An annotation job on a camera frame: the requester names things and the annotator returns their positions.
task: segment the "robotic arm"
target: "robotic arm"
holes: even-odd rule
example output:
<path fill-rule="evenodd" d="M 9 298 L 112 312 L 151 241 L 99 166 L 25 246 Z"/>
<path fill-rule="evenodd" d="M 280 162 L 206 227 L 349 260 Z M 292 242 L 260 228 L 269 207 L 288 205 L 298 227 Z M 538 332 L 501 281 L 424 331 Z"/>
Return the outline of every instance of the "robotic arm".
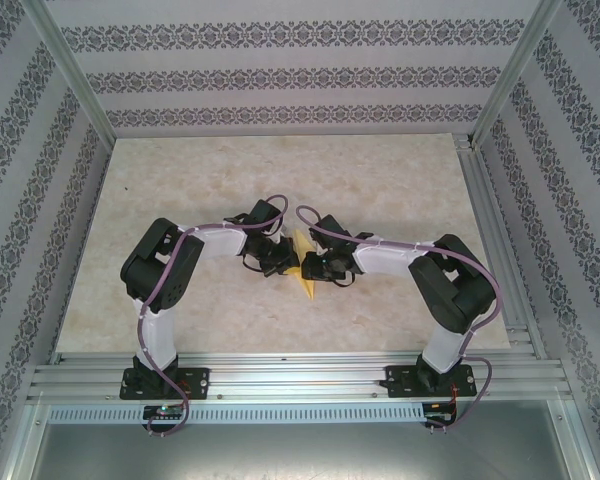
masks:
<path fill-rule="evenodd" d="M 160 399 L 173 396 L 171 386 L 157 370 L 174 382 L 183 374 L 182 369 L 178 370 L 174 344 L 174 307 L 184 295 L 198 261 L 242 256 L 245 266 L 263 273 L 265 277 L 283 274 L 288 268 L 300 265 L 292 239 L 280 233 L 283 214 L 284 211 L 268 201 L 259 200 L 251 213 L 227 218 L 217 226 L 187 229 L 165 218 L 153 222 L 120 272 L 139 317 L 168 268 L 164 260 L 172 256 L 179 240 L 182 243 L 175 258 L 170 260 L 172 265 L 168 276 L 147 305 L 140 322 L 141 345 L 133 358 L 133 368 L 125 371 L 121 398 Z M 247 255 L 258 261 L 260 269 L 246 265 Z M 201 394 L 206 395 L 205 388 Z"/>
<path fill-rule="evenodd" d="M 472 266 L 442 253 L 386 245 L 382 238 L 367 232 L 355 237 L 365 243 L 330 236 L 327 233 L 351 238 L 331 215 L 321 218 L 309 232 L 321 251 L 307 254 L 302 263 L 305 279 L 349 286 L 355 281 L 355 276 L 361 274 L 384 273 L 413 278 L 437 325 L 418 357 L 415 375 L 402 378 L 402 387 L 408 391 L 407 396 L 416 396 L 414 394 L 421 390 L 419 387 L 424 387 L 428 395 L 448 392 L 459 371 L 461 356 L 469 340 L 467 337 L 472 334 L 471 326 L 496 299 L 489 281 Z M 479 264 L 455 235 L 444 235 L 435 242 L 419 245 L 454 252 Z M 345 280 L 347 272 L 351 282 L 340 283 Z"/>

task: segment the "cable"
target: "cable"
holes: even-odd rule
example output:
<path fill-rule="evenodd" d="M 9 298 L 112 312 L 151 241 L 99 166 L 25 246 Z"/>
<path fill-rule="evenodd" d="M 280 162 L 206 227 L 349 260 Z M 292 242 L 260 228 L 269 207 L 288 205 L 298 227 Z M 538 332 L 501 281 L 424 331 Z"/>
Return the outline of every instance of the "cable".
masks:
<path fill-rule="evenodd" d="M 493 288 L 493 291 L 496 295 L 496 306 L 493 309 L 493 311 L 491 312 L 491 314 L 486 319 L 476 323 L 469 329 L 469 331 L 467 332 L 467 334 L 465 336 L 464 342 L 462 342 L 462 345 L 460 346 L 460 351 L 458 352 L 458 354 L 460 356 L 464 355 L 464 352 L 467 349 L 469 342 L 471 342 L 471 339 L 473 338 L 473 335 L 476 332 L 476 330 L 491 323 L 498 316 L 500 311 L 502 310 L 502 291 L 500 290 L 500 286 L 498 285 L 498 282 L 493 277 L 493 275 L 491 275 L 489 270 L 487 270 L 486 268 L 484 268 L 482 265 L 480 265 L 478 262 L 472 260 L 471 258 L 469 258 L 465 255 L 462 255 L 460 253 L 452 252 L 451 250 L 445 250 L 444 248 L 438 248 L 438 247 L 430 247 L 428 245 L 422 245 L 419 243 L 414 244 L 414 243 L 407 243 L 407 242 L 389 242 L 386 240 L 381 240 L 381 241 L 367 240 L 367 239 L 356 238 L 356 237 L 351 237 L 349 235 L 342 235 L 340 233 L 331 232 L 324 228 L 318 227 L 317 225 L 315 225 L 315 224 L 311 223 L 309 220 L 307 220 L 302 215 L 302 213 L 301 213 L 302 210 L 309 210 L 311 213 L 317 215 L 318 218 L 320 218 L 320 214 L 318 213 L 318 211 L 315 208 L 310 207 L 308 205 L 300 205 L 296 208 L 296 215 L 298 216 L 298 218 L 300 220 L 302 220 L 302 222 L 307 224 L 309 226 L 309 228 L 312 228 L 313 230 L 320 232 L 324 235 L 328 235 L 333 238 L 339 238 L 341 240 L 346 240 L 348 242 L 360 243 L 363 245 L 373 245 L 373 246 L 385 245 L 388 247 L 396 247 L 396 248 L 401 248 L 401 249 L 405 249 L 405 250 L 421 250 L 421 251 L 425 251 L 425 252 L 439 253 L 441 255 L 446 255 L 447 257 L 452 257 L 457 260 L 460 260 L 461 262 L 466 263 L 467 265 L 478 270 L 478 272 L 480 272 L 487 279 L 487 281 L 491 285 L 491 288 Z"/>
<path fill-rule="evenodd" d="M 257 223 L 255 225 L 234 225 L 234 224 L 228 224 L 228 223 L 208 223 L 208 224 L 204 224 L 204 225 L 198 225 L 197 227 L 188 228 L 187 230 L 182 232 L 182 234 L 178 238 L 178 241 L 176 242 L 175 246 L 173 247 L 173 251 L 171 252 L 171 257 L 169 258 L 169 261 L 167 262 L 167 265 L 164 268 L 164 271 L 162 272 L 162 275 L 160 276 L 158 283 L 156 283 L 156 286 L 153 287 L 153 291 L 151 292 L 151 295 L 149 295 L 149 297 L 142 304 L 142 307 L 140 308 L 140 315 L 138 316 L 138 341 L 140 342 L 140 348 L 142 349 L 142 352 L 144 353 L 145 358 L 147 359 L 147 361 L 149 362 L 149 365 L 151 365 L 153 370 L 155 370 L 158 373 L 158 375 L 160 377 L 162 377 L 162 379 L 165 382 L 167 382 L 167 384 L 169 384 L 169 386 L 171 386 L 171 388 L 173 388 L 178 393 L 178 395 L 180 395 L 180 397 L 182 398 L 183 406 L 185 408 L 185 414 L 182 416 L 182 420 L 180 420 L 180 423 L 178 423 L 177 425 L 174 425 L 173 428 L 171 428 L 170 430 L 168 430 L 166 432 L 153 431 L 151 429 L 151 423 L 153 422 L 154 418 L 156 418 L 156 417 L 151 417 L 149 419 L 149 421 L 147 422 L 147 431 L 149 432 L 149 435 L 159 436 L 159 437 L 166 437 L 166 436 L 172 435 L 172 434 L 176 433 L 178 430 L 180 430 L 184 426 L 184 424 L 187 422 L 187 420 L 189 419 L 189 412 L 190 412 L 189 397 L 173 380 L 171 380 L 162 371 L 162 369 L 160 367 L 158 367 L 156 362 L 153 360 L 153 357 L 149 354 L 149 349 L 147 348 L 147 344 L 145 343 L 144 336 L 142 334 L 142 326 L 144 325 L 144 318 L 147 314 L 147 309 L 149 308 L 149 305 L 151 305 L 151 302 L 153 302 L 155 300 L 155 298 L 158 296 L 158 293 L 160 293 L 160 290 L 164 286 L 164 283 L 167 280 L 167 277 L 169 276 L 171 269 L 173 268 L 173 264 L 175 263 L 176 257 L 178 256 L 180 247 L 182 246 L 185 239 L 189 235 L 191 235 L 192 233 L 194 233 L 198 230 L 206 230 L 206 229 L 210 229 L 210 228 L 229 228 L 232 230 L 250 230 L 250 229 L 254 229 L 254 228 L 268 227 L 269 225 L 274 224 L 278 220 L 281 220 L 282 217 L 284 217 L 284 214 L 287 212 L 287 209 L 289 208 L 289 200 L 287 199 L 287 197 L 285 197 L 284 195 L 281 195 L 281 194 L 271 195 L 269 198 L 267 198 L 266 201 L 270 202 L 271 200 L 275 200 L 277 198 L 284 201 L 284 207 L 283 207 L 282 211 L 278 215 L 276 215 L 274 218 L 272 218 L 271 220 L 268 220 L 264 223 Z"/>
<path fill-rule="evenodd" d="M 484 357 L 464 357 L 464 359 L 470 362 L 483 362 L 487 366 L 487 378 L 484 381 L 484 385 L 478 392 L 478 395 L 476 395 L 475 400 L 471 402 L 471 405 L 469 405 L 469 407 L 464 411 L 462 416 L 455 422 L 453 422 L 451 425 L 444 425 L 436 420 L 431 420 L 430 418 L 427 419 L 428 423 L 435 425 L 436 429 L 443 430 L 444 432 L 456 428 L 460 423 L 464 422 L 464 420 L 469 416 L 469 414 L 473 411 L 476 405 L 478 405 L 480 400 L 482 400 L 482 397 L 485 396 L 485 394 L 487 393 L 487 388 L 489 388 L 489 384 L 491 384 L 491 377 L 493 376 L 493 366 L 491 365 L 491 362 L 489 360 L 487 360 Z"/>
<path fill-rule="evenodd" d="M 271 233 L 263 233 L 263 235 L 265 237 L 272 237 L 273 235 L 275 235 L 276 233 L 278 233 L 280 231 L 280 229 L 282 228 L 282 222 L 284 222 L 284 218 L 280 219 L 280 222 L 278 223 L 278 225 L 276 226 L 276 229 L 271 232 Z"/>
<path fill-rule="evenodd" d="M 347 288 L 350 287 L 351 285 L 353 285 L 356 281 L 356 274 L 351 272 L 351 281 L 349 283 L 340 283 L 337 280 L 333 280 L 331 279 L 331 283 L 337 285 L 340 288 Z"/>
<path fill-rule="evenodd" d="M 455 383 L 451 384 L 451 402 L 449 404 L 453 404 L 453 413 L 451 415 L 455 415 L 458 412 L 458 387 L 456 387 Z"/>
<path fill-rule="evenodd" d="M 244 254 L 242 256 L 242 265 L 247 269 L 247 270 L 251 270 L 252 272 L 256 272 L 256 273 L 262 273 L 262 270 L 252 267 L 251 265 L 247 265 L 247 255 Z"/>

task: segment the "patterned wallpaper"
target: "patterned wallpaper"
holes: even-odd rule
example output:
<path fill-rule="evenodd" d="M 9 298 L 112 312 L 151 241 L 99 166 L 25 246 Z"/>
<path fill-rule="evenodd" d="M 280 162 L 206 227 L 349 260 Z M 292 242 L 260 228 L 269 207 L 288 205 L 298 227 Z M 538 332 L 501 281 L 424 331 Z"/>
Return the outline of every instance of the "patterned wallpaper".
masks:
<path fill-rule="evenodd" d="M 33 24 L 0 0 L 0 469 L 46 363 L 109 155 Z"/>
<path fill-rule="evenodd" d="M 48 5 L 133 137 L 469 133 L 537 0 Z"/>
<path fill-rule="evenodd" d="M 600 467 L 600 0 L 560 6 L 481 147 Z"/>

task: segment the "enclosure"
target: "enclosure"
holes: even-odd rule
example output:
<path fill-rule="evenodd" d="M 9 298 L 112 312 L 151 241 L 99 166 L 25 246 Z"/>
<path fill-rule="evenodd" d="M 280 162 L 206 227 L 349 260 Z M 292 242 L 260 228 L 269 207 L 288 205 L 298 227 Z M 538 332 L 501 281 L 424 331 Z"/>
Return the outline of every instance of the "enclosure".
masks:
<path fill-rule="evenodd" d="M 122 264 L 278 193 L 289 235 L 308 204 L 494 274 L 466 421 L 389 394 L 435 326 L 413 282 L 218 258 L 176 309 L 205 399 L 148 438 Z M 0 0 L 0 478 L 91 475 L 600 478 L 600 0 Z"/>

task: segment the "metal rail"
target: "metal rail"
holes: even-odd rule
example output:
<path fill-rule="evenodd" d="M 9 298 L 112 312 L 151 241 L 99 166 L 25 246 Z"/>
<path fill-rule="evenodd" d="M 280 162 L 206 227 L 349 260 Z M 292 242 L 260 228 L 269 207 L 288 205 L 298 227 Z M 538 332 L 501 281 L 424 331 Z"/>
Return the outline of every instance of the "metal rail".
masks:
<path fill-rule="evenodd" d="M 560 360 L 538 360 L 525 328 L 509 329 L 509 336 L 510 350 L 474 352 L 488 358 L 494 368 L 485 400 L 571 399 Z M 207 403 L 399 403 L 423 399 L 389 399 L 379 381 L 385 379 L 387 365 L 411 365 L 417 355 L 418 352 L 181 354 L 179 362 L 183 367 L 211 369 L 208 399 L 203 401 Z M 131 358 L 132 354 L 62 355 L 57 364 L 36 368 L 27 403 L 128 404 L 129 401 L 120 400 L 118 393 L 122 372 L 131 366 Z M 481 363 L 472 366 L 481 388 L 487 369 Z"/>

